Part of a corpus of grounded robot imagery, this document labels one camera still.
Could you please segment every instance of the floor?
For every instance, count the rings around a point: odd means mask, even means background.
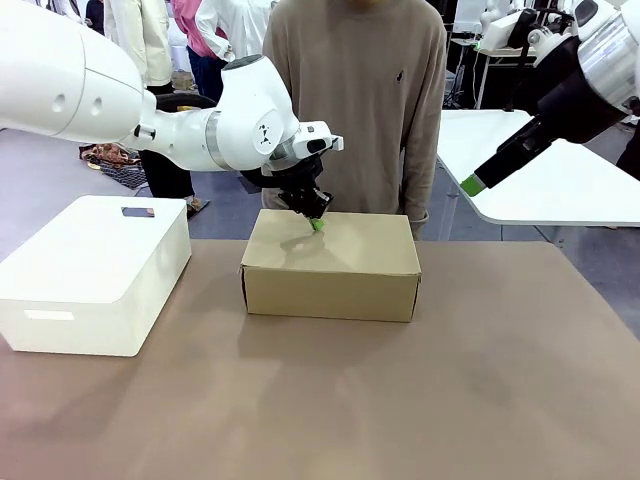
[[[614,127],[588,147],[615,161],[631,132]],[[86,195],[134,195],[137,192],[87,168],[77,145],[15,131],[0,132],[0,260],[33,235],[75,198]],[[193,238],[246,239],[260,209],[260,196],[247,194],[236,173],[194,173],[196,192],[211,204],[190,222]],[[424,240],[436,240],[447,174],[438,169]],[[142,190],[140,195],[148,195]],[[471,207],[458,203],[452,240],[542,240],[532,227],[486,223]],[[565,254],[640,338],[640,230],[576,228]]]

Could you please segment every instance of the person in brown sweater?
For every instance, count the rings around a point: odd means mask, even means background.
[[[323,156],[332,211],[428,219],[445,85],[446,33],[425,0],[282,0],[264,54],[301,121],[344,136]],[[266,208],[286,208],[264,190]]]

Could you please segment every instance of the white storage bin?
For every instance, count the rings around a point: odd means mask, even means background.
[[[14,350],[134,356],[190,256],[184,200],[82,197],[0,263],[0,333]]]

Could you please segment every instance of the white robot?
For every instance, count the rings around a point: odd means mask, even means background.
[[[342,137],[325,122],[298,121],[265,57],[224,69],[215,108],[165,113],[123,50],[62,16],[2,2],[0,45],[0,127],[152,150],[186,170],[242,171],[259,186],[282,188],[283,200],[312,225],[331,201],[315,178],[319,156],[341,150]],[[272,174],[262,175],[263,166]]]
[[[571,32],[518,32],[535,45],[538,57],[526,89],[533,99],[527,111],[534,118],[461,183],[468,195],[494,187],[558,138],[585,143],[640,113],[640,0],[628,0],[620,9],[603,0],[581,0],[573,16]],[[505,29],[503,38],[510,41],[520,26]]]

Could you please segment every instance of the brown table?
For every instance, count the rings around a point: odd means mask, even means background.
[[[0,478],[640,478],[640,345],[555,247],[419,244],[411,324],[249,317],[243,248],[137,358],[0,344]]]

